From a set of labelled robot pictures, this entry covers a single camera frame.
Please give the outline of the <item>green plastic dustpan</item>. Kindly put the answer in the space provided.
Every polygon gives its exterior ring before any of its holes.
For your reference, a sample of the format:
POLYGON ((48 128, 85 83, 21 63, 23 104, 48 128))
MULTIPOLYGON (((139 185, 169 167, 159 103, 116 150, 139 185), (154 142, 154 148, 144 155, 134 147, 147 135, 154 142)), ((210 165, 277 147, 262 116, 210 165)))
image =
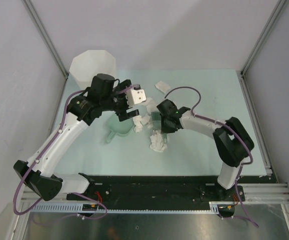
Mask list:
POLYGON ((134 122, 132 119, 120 121, 118 116, 113 114, 107 121, 107 128, 109 130, 109 134, 106 137, 105 142, 109 144, 115 136, 127 136, 134 128, 134 122))

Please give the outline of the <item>green hand brush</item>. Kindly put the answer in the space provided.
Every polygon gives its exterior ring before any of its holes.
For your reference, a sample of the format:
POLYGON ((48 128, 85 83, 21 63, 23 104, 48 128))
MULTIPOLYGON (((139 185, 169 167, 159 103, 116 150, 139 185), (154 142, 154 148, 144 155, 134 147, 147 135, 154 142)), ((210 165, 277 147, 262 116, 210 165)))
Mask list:
POLYGON ((153 111, 151 113, 151 120, 152 120, 153 124, 156 124, 156 125, 161 124, 162 116, 161 116, 160 112, 159 111, 153 111))

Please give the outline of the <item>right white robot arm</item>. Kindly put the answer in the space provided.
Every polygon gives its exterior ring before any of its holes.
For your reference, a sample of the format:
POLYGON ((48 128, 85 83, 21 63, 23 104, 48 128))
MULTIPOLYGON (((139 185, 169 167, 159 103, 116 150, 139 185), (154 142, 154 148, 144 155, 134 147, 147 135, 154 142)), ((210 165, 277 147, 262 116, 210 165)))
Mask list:
POLYGON ((250 135, 236 117, 220 121, 193 113, 188 107, 177 108, 169 99, 157 105, 161 116, 161 131, 166 134, 178 130, 190 130, 214 140, 222 166, 217 178, 215 195, 221 201, 233 195, 233 186, 238 184, 244 165, 250 165, 254 159, 251 151, 255 144, 250 135))

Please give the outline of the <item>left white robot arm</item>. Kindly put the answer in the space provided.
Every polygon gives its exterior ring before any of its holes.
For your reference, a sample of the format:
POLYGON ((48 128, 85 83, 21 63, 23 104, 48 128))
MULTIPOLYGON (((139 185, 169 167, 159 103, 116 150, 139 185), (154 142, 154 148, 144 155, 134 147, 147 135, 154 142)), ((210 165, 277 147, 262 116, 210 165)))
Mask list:
POLYGON ((81 174, 56 176, 55 169, 77 137, 104 112, 114 112, 120 122, 139 115, 132 109, 146 100, 139 84, 127 79, 120 81, 99 73, 90 86, 72 93, 66 100, 59 126, 28 160, 17 160, 13 169, 40 199, 50 201, 60 193, 78 193, 84 200, 91 199, 95 187, 81 174))

